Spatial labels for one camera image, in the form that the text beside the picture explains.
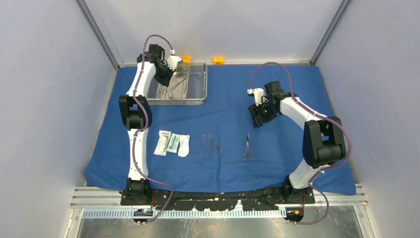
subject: metal floor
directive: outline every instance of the metal floor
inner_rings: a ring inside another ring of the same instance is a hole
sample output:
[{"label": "metal floor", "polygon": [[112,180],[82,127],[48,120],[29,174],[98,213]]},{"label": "metal floor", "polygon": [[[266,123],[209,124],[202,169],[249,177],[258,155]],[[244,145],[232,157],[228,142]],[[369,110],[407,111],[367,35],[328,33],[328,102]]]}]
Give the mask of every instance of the metal floor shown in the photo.
[{"label": "metal floor", "polygon": [[[288,224],[283,218],[174,218],[137,226],[132,219],[91,218],[85,211],[106,209],[117,211],[132,209],[119,205],[117,191],[77,187],[70,209],[67,238],[276,238],[276,237],[323,237],[323,238],[375,238],[370,221],[369,206],[360,184],[357,194],[346,196],[328,193],[330,211],[327,218],[316,225]],[[314,193],[315,204],[307,204],[302,221],[318,220],[325,213],[325,202]]]}]

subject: gray floor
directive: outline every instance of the gray floor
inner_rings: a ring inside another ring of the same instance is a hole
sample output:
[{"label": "gray floor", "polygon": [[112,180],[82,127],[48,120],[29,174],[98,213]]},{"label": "gray floor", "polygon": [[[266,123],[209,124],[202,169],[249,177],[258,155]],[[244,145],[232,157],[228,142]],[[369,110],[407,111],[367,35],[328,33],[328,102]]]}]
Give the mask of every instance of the gray floor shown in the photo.
[{"label": "gray floor", "polygon": [[[319,219],[325,207],[306,207],[303,221]],[[287,224],[284,219],[158,219],[136,226],[131,219],[82,219],[79,238],[362,238],[353,206],[330,207],[328,217],[311,226]]]}]

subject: blue cloth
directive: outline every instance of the blue cloth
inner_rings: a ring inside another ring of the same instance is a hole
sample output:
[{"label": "blue cloth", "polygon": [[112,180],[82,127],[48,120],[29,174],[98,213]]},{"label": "blue cloth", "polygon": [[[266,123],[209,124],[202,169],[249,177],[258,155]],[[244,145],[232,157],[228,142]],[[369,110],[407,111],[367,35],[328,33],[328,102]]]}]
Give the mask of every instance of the blue cloth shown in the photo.
[{"label": "blue cloth", "polygon": [[[280,186],[302,160],[303,130],[286,116],[278,116],[260,128],[254,128],[248,107],[254,99],[247,95],[249,79],[257,66],[209,66],[208,97],[201,106],[151,106],[153,125],[147,138],[149,176],[170,183],[176,191],[234,192]],[[316,66],[287,66],[294,92],[303,102],[328,116],[332,107]],[[135,67],[118,71],[105,119],[93,156],[85,169],[89,186],[124,189],[130,165],[127,130],[122,124],[118,97],[130,88]],[[253,88],[279,80],[289,91],[286,73],[278,66],[265,66],[255,76]],[[159,130],[190,135],[187,157],[168,153],[154,155]],[[212,133],[211,156],[208,136],[200,155],[203,134]],[[242,160],[246,136],[250,134],[254,161]],[[215,137],[220,140],[218,158]],[[314,185],[326,192],[355,194],[350,166],[320,175]],[[152,183],[152,187],[169,189]]]}]

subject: scissors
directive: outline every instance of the scissors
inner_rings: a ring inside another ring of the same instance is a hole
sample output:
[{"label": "scissors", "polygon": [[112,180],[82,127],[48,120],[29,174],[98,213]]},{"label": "scissors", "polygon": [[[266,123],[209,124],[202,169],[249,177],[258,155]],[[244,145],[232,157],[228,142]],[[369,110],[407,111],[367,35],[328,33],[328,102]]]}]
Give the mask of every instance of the scissors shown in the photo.
[{"label": "scissors", "polygon": [[249,133],[247,135],[247,153],[242,155],[243,160],[254,160],[254,155],[251,155],[250,149],[249,149]]},{"label": "scissors", "polygon": [[184,80],[187,78],[182,79],[181,81],[179,81],[178,83],[176,83],[173,87],[171,87],[169,90],[167,88],[165,88],[162,92],[165,95],[165,97],[168,98],[172,98],[173,97],[173,90],[178,87],[182,82],[184,82]]}]

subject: wire mesh basket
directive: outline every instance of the wire mesh basket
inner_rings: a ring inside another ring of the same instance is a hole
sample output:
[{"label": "wire mesh basket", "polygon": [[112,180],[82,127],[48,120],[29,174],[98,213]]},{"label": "wire mesh basket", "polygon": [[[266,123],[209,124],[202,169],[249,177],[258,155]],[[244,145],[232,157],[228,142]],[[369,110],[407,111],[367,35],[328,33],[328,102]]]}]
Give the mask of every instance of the wire mesh basket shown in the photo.
[{"label": "wire mesh basket", "polygon": [[152,80],[149,105],[201,105],[207,99],[207,65],[183,63],[177,67],[168,87]]}]

